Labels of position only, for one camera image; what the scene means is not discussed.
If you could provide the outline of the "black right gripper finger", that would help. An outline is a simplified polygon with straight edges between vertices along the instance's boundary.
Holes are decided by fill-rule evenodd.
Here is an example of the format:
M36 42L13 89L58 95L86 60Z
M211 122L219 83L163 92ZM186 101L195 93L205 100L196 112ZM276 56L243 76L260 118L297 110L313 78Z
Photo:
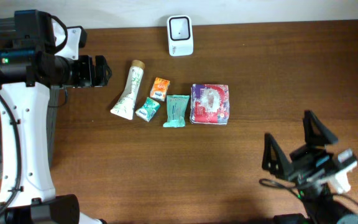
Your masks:
M293 173L293 165L270 133L264 135L262 169L282 180L288 180Z
M311 111L305 110L303 117L305 143L312 146L337 144L338 138Z

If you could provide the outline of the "white tube with brown cap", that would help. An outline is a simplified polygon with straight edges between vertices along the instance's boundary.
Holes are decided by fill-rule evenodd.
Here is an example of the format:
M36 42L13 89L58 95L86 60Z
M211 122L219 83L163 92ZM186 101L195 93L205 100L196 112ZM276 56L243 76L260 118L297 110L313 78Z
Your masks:
M132 120L134 115L135 102L139 87L144 74L145 64L140 60L133 60L127 76L126 86L117 103L110 110L122 118Z

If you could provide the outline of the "green small tissue pack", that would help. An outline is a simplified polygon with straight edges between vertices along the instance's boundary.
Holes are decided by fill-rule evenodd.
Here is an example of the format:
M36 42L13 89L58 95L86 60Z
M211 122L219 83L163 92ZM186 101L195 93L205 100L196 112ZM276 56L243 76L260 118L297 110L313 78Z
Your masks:
M159 108L160 103L147 97L145 103L138 110L136 110L135 114L146 122L149 122L154 117Z

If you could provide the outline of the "orange small tissue pack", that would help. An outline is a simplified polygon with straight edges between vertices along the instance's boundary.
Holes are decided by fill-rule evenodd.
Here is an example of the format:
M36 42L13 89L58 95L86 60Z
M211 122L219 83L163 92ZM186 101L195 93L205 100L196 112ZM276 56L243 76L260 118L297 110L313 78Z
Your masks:
M157 77L150 91L150 97L154 100L165 101L170 81Z

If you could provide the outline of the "teal wet wipes pack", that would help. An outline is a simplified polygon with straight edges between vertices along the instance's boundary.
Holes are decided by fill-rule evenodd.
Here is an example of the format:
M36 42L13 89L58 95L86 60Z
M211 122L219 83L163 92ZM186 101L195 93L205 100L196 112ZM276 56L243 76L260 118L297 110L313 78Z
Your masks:
M167 96L167 121L164 128L185 127L185 111L189 102L189 95Z

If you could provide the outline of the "pink purple tissue pack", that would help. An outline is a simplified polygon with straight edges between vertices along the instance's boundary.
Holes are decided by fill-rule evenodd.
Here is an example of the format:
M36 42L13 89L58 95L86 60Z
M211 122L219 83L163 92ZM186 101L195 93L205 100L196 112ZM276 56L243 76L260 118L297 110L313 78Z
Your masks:
M229 87L220 84L193 84L190 122L226 125L230 115Z

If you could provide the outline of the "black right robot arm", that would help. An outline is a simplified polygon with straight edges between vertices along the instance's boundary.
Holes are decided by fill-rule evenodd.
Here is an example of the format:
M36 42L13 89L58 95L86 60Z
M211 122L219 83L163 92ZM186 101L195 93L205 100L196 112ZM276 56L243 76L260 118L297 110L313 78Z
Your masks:
M264 135L262 169L276 180L260 179L260 185L287 190L304 206L306 215L275 215L274 223L358 223L358 214L336 197L347 197L351 186L348 172L357 167L358 158L352 149L339 154L326 150L338 142L311 111L303 117L305 145L286 156L270 133Z

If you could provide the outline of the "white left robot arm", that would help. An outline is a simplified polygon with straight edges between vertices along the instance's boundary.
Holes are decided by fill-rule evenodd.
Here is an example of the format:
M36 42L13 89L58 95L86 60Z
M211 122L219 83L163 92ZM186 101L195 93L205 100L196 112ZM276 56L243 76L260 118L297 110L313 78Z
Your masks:
M57 196L47 146L51 88L108 84L112 71L102 55L64 57L69 41L57 42L59 19L38 10L0 19L0 34L11 34L0 49L2 182L0 223L94 223L73 194Z

